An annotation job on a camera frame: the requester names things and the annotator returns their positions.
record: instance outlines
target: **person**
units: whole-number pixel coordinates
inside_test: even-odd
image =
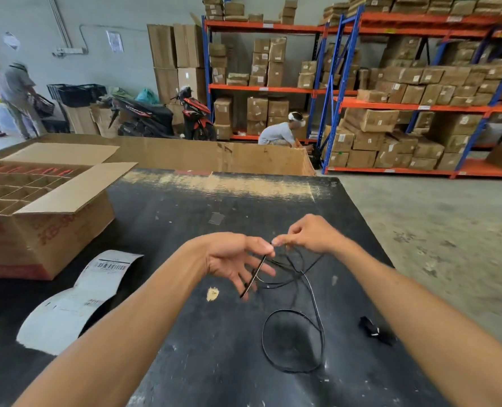
[[[206,274],[226,277],[241,294],[243,282],[251,280],[244,264],[256,268],[259,262],[248,253],[274,257],[274,246],[282,245],[340,260],[454,406],[502,407],[502,345],[417,282],[371,257],[324,218],[310,214],[271,243],[234,233],[187,241],[137,291],[53,360],[14,407],[124,406],[200,279]],[[261,270],[275,275],[267,264]]]
[[[28,95],[38,97],[34,82],[23,63],[12,63],[0,71],[0,99],[10,110],[14,123],[25,140],[30,140],[22,115],[30,118],[38,136],[47,134],[42,120],[28,100]]]
[[[292,148],[303,148],[298,140],[292,134],[295,129],[301,129],[306,125],[301,113],[293,111],[288,115],[288,122],[274,124],[273,126],[266,127],[258,138],[258,143],[262,145],[286,145]],[[305,147],[308,151],[313,149],[313,145]]]

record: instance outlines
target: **black table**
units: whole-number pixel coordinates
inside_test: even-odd
[[[213,178],[228,190],[212,190],[205,184]],[[241,186],[245,181],[253,183],[249,192]],[[298,218],[315,213],[391,265],[336,178],[189,177],[163,170],[137,170],[112,185],[108,193],[116,220],[54,281],[0,280],[0,406],[11,405],[53,359],[17,344],[22,322],[39,303],[71,287],[87,263],[104,250],[144,257],[128,270],[117,295],[99,309],[86,328],[138,288],[183,242],[210,232],[241,232],[271,240]],[[219,225],[209,223],[213,213],[224,215]],[[291,254],[301,262],[297,254]],[[307,251],[302,255],[307,265],[316,258]],[[262,352],[262,327],[272,311],[293,306],[315,319],[309,292],[302,284],[259,290],[250,302],[242,303],[230,281],[207,277],[181,311],[131,405],[448,405],[400,342],[389,347],[366,337],[358,328],[361,316],[377,323],[383,319],[346,267],[325,256],[308,276],[325,328],[324,368],[312,374],[282,373]],[[290,276],[279,272],[279,279],[286,277]],[[206,301],[209,287],[220,291],[212,302]],[[265,340],[280,362],[294,366],[313,363],[320,350],[317,332],[286,314],[272,318]],[[285,347],[299,356],[282,353]]]

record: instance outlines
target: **hand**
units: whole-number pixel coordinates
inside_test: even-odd
[[[248,253],[275,256],[274,247],[260,237],[248,237],[235,233],[213,233],[203,235],[200,239],[203,239],[206,244],[207,273],[232,281],[239,294],[245,290],[243,283],[250,282],[252,277],[244,265],[248,264],[256,269],[261,260]],[[262,264],[261,271],[275,276],[275,270],[266,263]],[[248,298],[249,294],[245,294],[243,300],[247,301]]]
[[[307,214],[288,229],[288,234],[278,235],[271,244],[297,245],[315,253],[332,253],[345,237],[320,215]]]

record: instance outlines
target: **teal plastic bag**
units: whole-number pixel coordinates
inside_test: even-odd
[[[142,92],[138,94],[138,96],[136,97],[136,101],[143,101],[149,104],[160,104],[157,95],[148,88],[144,88]]]

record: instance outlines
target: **black cable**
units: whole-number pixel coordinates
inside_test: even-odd
[[[298,249],[295,249],[295,250],[300,255],[300,258],[302,259],[302,267],[303,267],[303,262],[304,262],[303,255],[302,255],[302,253]],[[266,318],[266,320],[264,321],[264,325],[262,326],[262,351],[264,351],[264,355],[266,356],[266,359],[268,360],[268,362],[272,366],[274,366],[274,368],[276,368],[279,371],[282,371],[284,373],[291,373],[291,374],[295,374],[295,373],[311,373],[311,372],[315,371],[316,369],[318,369],[319,367],[321,367],[324,364],[324,358],[325,358],[325,356],[324,356],[324,350],[325,350],[325,344],[326,344],[325,337],[324,337],[324,327],[322,325],[322,321],[321,321],[321,318],[320,318],[320,315],[319,315],[319,309],[317,307],[317,303],[316,303],[316,300],[315,300],[315,294],[313,294],[313,288],[311,287],[311,283],[309,282],[309,279],[306,276],[306,273],[311,268],[313,268],[313,266],[315,266],[315,264],[317,263],[317,261],[319,261],[320,259],[322,259],[323,255],[324,254],[320,255],[313,262],[313,264],[311,264],[308,268],[306,268],[304,270],[298,270],[298,269],[296,269],[296,266],[294,265],[294,263],[292,262],[292,260],[288,256],[288,254],[285,254],[284,256],[287,258],[287,260],[288,260],[288,262],[290,264],[290,267],[288,267],[288,265],[286,265],[285,263],[282,263],[280,261],[268,260],[268,262],[270,264],[274,264],[275,266],[277,266],[277,267],[279,267],[279,268],[281,268],[283,270],[294,272],[294,277],[293,277],[292,280],[286,280],[286,281],[282,281],[282,282],[278,282],[278,283],[267,283],[267,282],[264,282],[263,280],[260,280],[260,278],[259,278],[259,280],[261,281],[261,283],[264,285],[263,288],[265,288],[265,289],[276,289],[276,288],[279,288],[279,287],[284,287],[285,285],[288,285],[288,284],[290,284],[292,282],[297,282],[298,280],[300,280],[300,279],[303,278],[303,280],[305,280],[305,282],[303,284],[307,287],[307,289],[311,293],[311,301],[313,303],[313,309],[315,310],[315,317],[316,317],[316,320],[317,320],[317,324],[315,324],[307,315],[303,314],[301,311],[294,310],[292,308],[281,308],[281,309],[275,310],[273,313],[271,313]],[[268,352],[266,351],[266,347],[264,345],[264,330],[266,328],[266,324],[268,323],[268,320],[270,320],[270,318],[274,314],[277,314],[277,313],[292,313],[292,314],[297,314],[297,315],[303,317],[305,320],[307,320],[309,322],[309,324],[311,324],[319,332],[320,341],[321,341],[320,359],[319,359],[319,362],[315,366],[311,367],[310,369],[294,369],[292,367],[285,367],[285,366],[281,366],[281,365],[275,363],[274,360],[272,360],[271,357],[268,355]]]

